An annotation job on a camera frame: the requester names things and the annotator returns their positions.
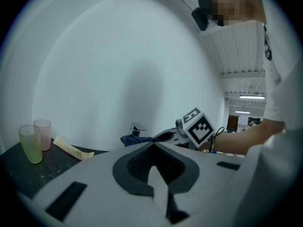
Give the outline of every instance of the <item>fluorescent light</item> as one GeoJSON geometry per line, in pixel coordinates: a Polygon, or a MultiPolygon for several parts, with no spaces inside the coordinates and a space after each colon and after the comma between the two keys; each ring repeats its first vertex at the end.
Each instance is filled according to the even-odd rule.
{"type": "Polygon", "coordinates": [[[245,114],[245,113],[246,113],[246,114],[249,114],[250,112],[244,112],[244,111],[235,111],[235,113],[239,113],[239,114],[240,114],[240,113],[241,113],[241,114],[245,114]]]}
{"type": "Polygon", "coordinates": [[[240,98],[264,99],[264,96],[240,96],[240,98]]]}

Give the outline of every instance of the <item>black table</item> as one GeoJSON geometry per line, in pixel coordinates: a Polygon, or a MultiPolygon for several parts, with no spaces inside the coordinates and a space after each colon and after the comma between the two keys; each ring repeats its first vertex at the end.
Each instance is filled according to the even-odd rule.
{"type": "MultiPolygon", "coordinates": [[[[75,147],[83,152],[94,152],[95,155],[107,152],[75,147]]],[[[33,198],[49,181],[80,162],[77,158],[54,145],[53,139],[51,148],[47,151],[42,151],[42,157],[40,163],[30,163],[21,143],[16,144],[0,156],[2,167],[4,167],[7,176],[11,178],[15,190],[29,198],[33,198]]]]}

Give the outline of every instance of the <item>plastic cup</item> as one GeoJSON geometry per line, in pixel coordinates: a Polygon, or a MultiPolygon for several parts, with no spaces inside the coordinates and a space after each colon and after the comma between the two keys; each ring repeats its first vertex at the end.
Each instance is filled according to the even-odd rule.
{"type": "Polygon", "coordinates": [[[48,150],[51,147],[52,124],[45,119],[37,119],[34,125],[40,128],[42,150],[48,150]]]}
{"type": "Polygon", "coordinates": [[[37,164],[42,160],[41,133],[34,125],[24,125],[19,130],[22,148],[28,160],[37,164]]]}

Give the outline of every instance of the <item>ceiling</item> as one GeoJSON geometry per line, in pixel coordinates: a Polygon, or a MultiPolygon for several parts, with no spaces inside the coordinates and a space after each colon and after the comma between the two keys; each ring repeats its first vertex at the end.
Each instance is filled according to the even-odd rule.
{"type": "Polygon", "coordinates": [[[263,95],[266,97],[265,73],[263,71],[264,30],[259,22],[236,26],[218,27],[210,23],[206,31],[200,31],[191,16],[198,7],[197,0],[164,0],[193,27],[197,37],[217,68],[229,100],[230,115],[235,111],[250,112],[250,116],[263,117],[264,100],[242,100],[240,95],[263,95]]]}

